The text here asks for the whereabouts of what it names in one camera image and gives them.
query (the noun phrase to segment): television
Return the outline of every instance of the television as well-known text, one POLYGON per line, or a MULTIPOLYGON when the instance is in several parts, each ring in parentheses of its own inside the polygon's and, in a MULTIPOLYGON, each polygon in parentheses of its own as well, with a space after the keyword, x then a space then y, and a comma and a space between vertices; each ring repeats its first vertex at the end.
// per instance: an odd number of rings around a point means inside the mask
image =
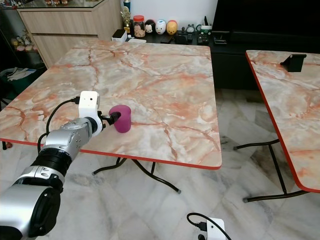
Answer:
POLYGON ((218 0, 214 34, 233 42, 320 44, 320 0, 218 0))

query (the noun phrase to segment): black phone stand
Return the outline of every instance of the black phone stand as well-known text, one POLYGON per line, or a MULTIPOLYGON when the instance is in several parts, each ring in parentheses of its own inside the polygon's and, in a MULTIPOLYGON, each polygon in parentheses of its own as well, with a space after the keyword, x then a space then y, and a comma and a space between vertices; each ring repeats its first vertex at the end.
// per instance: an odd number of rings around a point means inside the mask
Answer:
POLYGON ((284 62, 281 62, 280 64, 288 72, 301 72, 302 65, 306 57, 306 54, 291 54, 284 62))

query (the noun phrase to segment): power cord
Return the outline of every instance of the power cord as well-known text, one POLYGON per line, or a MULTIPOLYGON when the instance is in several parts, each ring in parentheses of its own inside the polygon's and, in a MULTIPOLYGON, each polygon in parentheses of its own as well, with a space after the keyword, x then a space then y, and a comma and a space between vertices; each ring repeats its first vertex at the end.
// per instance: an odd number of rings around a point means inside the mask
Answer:
POLYGON ((63 101, 61 102, 58 106, 56 106, 56 108, 53 110, 53 112, 50 114, 49 118, 48 118, 48 121, 46 122, 46 125, 45 125, 45 133, 42 134, 39 139, 38 139, 38 142, 37 142, 37 149, 38 149, 38 154, 40 153, 40 150, 41 150, 41 140, 45 137, 45 136, 48 136, 50 131, 49 131, 49 125, 50 125, 50 121, 51 119, 53 118, 54 114, 56 113, 56 111, 64 104, 67 104, 67 103, 75 103, 75 104, 79 104, 80 102, 80 96, 76 96, 72 99, 69 99, 69 100, 66 100, 66 101, 63 101))
POLYGON ((199 228, 201 231, 207 231, 207 223, 206 222, 199 222, 199 223, 194 223, 193 221, 190 220, 190 216, 199 216, 202 217, 206 220, 208 220, 209 222, 211 222, 213 225, 215 225, 224 235, 228 240, 232 240, 229 235, 218 225, 215 223, 215 221, 213 221, 212 219, 210 219, 209 217, 201 214, 201 213, 197 213, 197 212, 191 212, 186 216, 186 219, 188 220, 189 223, 191 223, 193 226, 196 226, 197 228, 199 228))

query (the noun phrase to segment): cabinet drawer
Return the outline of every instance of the cabinet drawer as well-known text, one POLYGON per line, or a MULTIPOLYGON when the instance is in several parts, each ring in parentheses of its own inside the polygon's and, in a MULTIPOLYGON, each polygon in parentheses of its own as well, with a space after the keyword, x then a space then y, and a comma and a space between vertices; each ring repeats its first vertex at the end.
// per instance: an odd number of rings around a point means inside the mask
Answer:
POLYGON ((36 45, 41 52, 43 60, 48 67, 51 67, 63 57, 74 45, 81 40, 97 39, 97 36, 77 35, 33 35, 36 45))
POLYGON ((97 34, 90 11, 22 11, 20 15, 33 34, 97 34))

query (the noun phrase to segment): white egg-shaped figurine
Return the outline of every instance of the white egg-shaped figurine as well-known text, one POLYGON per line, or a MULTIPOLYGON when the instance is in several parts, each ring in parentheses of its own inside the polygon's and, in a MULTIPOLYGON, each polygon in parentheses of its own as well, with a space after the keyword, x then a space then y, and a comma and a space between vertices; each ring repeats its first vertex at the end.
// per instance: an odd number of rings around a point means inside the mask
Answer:
POLYGON ((166 31, 166 21, 165 20, 158 20, 155 24, 155 31, 157 34, 163 34, 166 31))

